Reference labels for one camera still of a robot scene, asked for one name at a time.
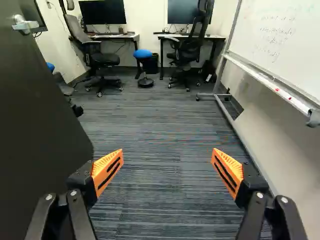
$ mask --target whiteboard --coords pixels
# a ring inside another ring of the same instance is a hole
[[[228,50],[320,103],[320,0],[242,0]]]

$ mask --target door handle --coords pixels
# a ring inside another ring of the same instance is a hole
[[[20,14],[15,14],[12,16],[15,21],[15,25],[12,25],[13,30],[23,31],[24,34],[30,34],[30,29],[35,29],[39,27],[39,23],[37,21],[27,21]]]

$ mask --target whiteboard stand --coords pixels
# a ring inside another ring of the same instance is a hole
[[[262,70],[257,70],[257,68],[251,66],[250,64],[243,62],[240,60],[240,58],[237,58],[235,54],[229,53],[229,47],[235,32],[235,28],[237,25],[237,21],[239,18],[240,8],[242,5],[243,0],[238,0],[238,4],[236,7],[236,11],[234,14],[234,19],[231,27],[231,31],[229,34],[229,38],[226,42],[226,46],[222,53],[222,61],[220,64],[220,68],[218,71],[217,80],[215,82],[215,85],[213,87],[212,93],[200,93],[198,92],[196,94],[196,100],[199,101],[201,98],[211,98],[214,101],[217,101],[218,105],[221,107],[219,103],[220,97],[227,97],[232,96],[231,94],[218,94],[219,86],[221,84],[222,76],[224,73],[224,69],[226,66],[227,61],[232,62],[239,68],[241,68],[243,71],[245,71],[247,74],[251,75],[253,78],[255,78],[257,81],[259,81],[261,84],[272,90],[275,94],[277,94],[279,97],[281,97],[283,100],[285,100],[287,103],[295,107],[298,111],[300,111],[305,117],[308,118],[308,121],[306,122],[306,125],[310,128],[316,128],[320,125],[320,109],[317,106],[317,104],[309,102],[305,100],[303,97],[293,93],[290,88],[286,88],[283,85],[278,85],[277,82],[275,82],[275,77],[270,78],[265,72]],[[230,114],[226,110],[226,108],[221,108],[223,113],[226,115],[227,119],[229,120],[230,124],[234,128],[233,119],[231,118]]]

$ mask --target black desk leg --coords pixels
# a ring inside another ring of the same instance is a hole
[[[216,52],[217,42],[215,40],[212,41],[212,48],[210,53],[210,63],[214,62],[215,52]]]
[[[161,62],[161,66],[160,66],[160,80],[164,79],[164,41],[161,38],[160,39],[160,62]]]
[[[137,41],[133,41],[133,43],[134,43],[134,49],[135,50],[138,50],[138,43],[137,43]],[[135,79],[139,79],[139,77],[140,77],[140,74],[142,73],[142,69],[141,69],[141,66],[140,66],[140,63],[139,63],[139,61],[138,61],[138,59],[136,60],[136,66],[137,66],[137,73],[136,73],[136,75],[135,75]]]

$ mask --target white wall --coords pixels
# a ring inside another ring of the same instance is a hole
[[[69,83],[85,72],[82,61],[77,56],[68,37],[66,26],[58,0],[50,0],[53,5],[48,8],[46,0],[37,0],[42,17],[48,31],[43,32],[35,40],[45,61],[55,65],[64,80]]]
[[[48,32],[43,32],[40,37],[36,39],[38,46],[47,62],[51,62],[56,66],[56,70],[60,71],[66,82],[70,82],[82,73],[85,72],[85,67],[82,61],[81,53],[72,47],[68,40],[69,31],[65,24],[62,11],[58,0],[50,0],[55,8],[48,9],[46,0],[37,0],[40,11],[47,24]],[[211,24],[208,26],[208,34],[217,34],[218,30],[224,23],[225,16],[230,13],[223,11],[228,6],[228,2],[234,0],[216,0]],[[74,1],[75,9],[68,11],[79,19],[81,11],[78,0]],[[149,49],[154,53],[160,54],[160,41],[153,32],[160,32],[163,28],[169,27],[167,24],[167,8],[168,0],[124,0],[125,16],[127,24],[124,24],[125,31],[134,31],[140,34],[139,48]],[[95,25],[98,31],[105,32],[105,25]],[[185,24],[176,24],[176,27],[185,28]],[[112,32],[118,31],[118,25],[111,25]],[[105,41],[102,44],[103,52],[115,52],[123,43],[115,43]],[[136,66],[136,60],[133,57],[134,45],[127,43],[122,47],[117,54],[120,55],[120,66]],[[206,42],[201,50],[201,59],[199,63],[192,63],[192,67],[201,67],[204,60],[210,56],[211,43]],[[164,66],[169,67],[169,60],[166,58],[166,53],[172,52],[169,44],[164,46]]]
[[[238,1],[225,9],[232,12]],[[218,34],[230,32],[234,16],[226,16]],[[307,118],[234,64],[227,62],[222,83],[244,111],[235,125],[266,172],[274,194],[292,198],[308,239],[319,238],[320,128],[306,127]]]

